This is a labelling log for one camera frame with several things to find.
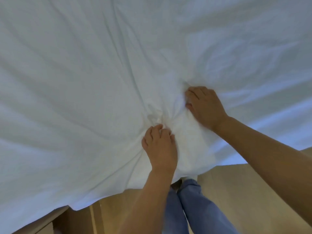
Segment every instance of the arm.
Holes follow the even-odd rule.
[[[152,171],[119,234],[162,231],[166,199],[177,167],[177,148],[174,135],[168,129],[161,129],[162,125],[149,128],[142,140]]]
[[[229,117],[213,90],[191,87],[186,96],[195,118],[228,142],[312,226],[312,157]]]

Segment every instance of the forearm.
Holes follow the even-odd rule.
[[[312,158],[229,118],[215,133],[228,142],[312,226]]]
[[[172,178],[173,174],[163,171],[150,173],[119,234],[161,233]]]

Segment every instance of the left hand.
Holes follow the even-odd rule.
[[[152,170],[174,174],[177,168],[177,146],[174,135],[162,125],[151,126],[142,139],[142,147],[150,159]]]

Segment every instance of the white bed sheet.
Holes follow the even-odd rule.
[[[0,227],[141,188],[141,138],[176,134],[174,180],[245,162],[185,110],[216,90],[230,116],[312,142],[312,0],[0,0]]]

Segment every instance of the pant leg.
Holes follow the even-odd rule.
[[[167,197],[162,234],[189,234],[181,202],[172,188]]]
[[[177,195],[194,234],[238,234],[221,210],[203,196],[195,180],[185,180]]]

